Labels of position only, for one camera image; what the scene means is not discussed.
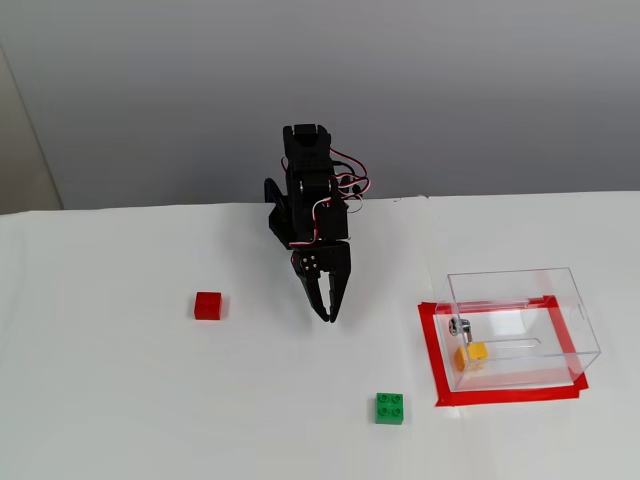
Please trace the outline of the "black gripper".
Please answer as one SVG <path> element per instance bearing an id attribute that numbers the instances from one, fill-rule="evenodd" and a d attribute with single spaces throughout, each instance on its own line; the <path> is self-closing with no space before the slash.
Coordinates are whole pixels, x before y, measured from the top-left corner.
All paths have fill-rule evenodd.
<path id="1" fill-rule="evenodd" d="M 346 241 L 325 242 L 314 250 L 294 250 L 291 263 L 311 308 L 324 322 L 334 323 L 351 273 L 350 244 Z M 322 271 L 329 273 L 329 313 L 324 306 L 319 285 Z"/>

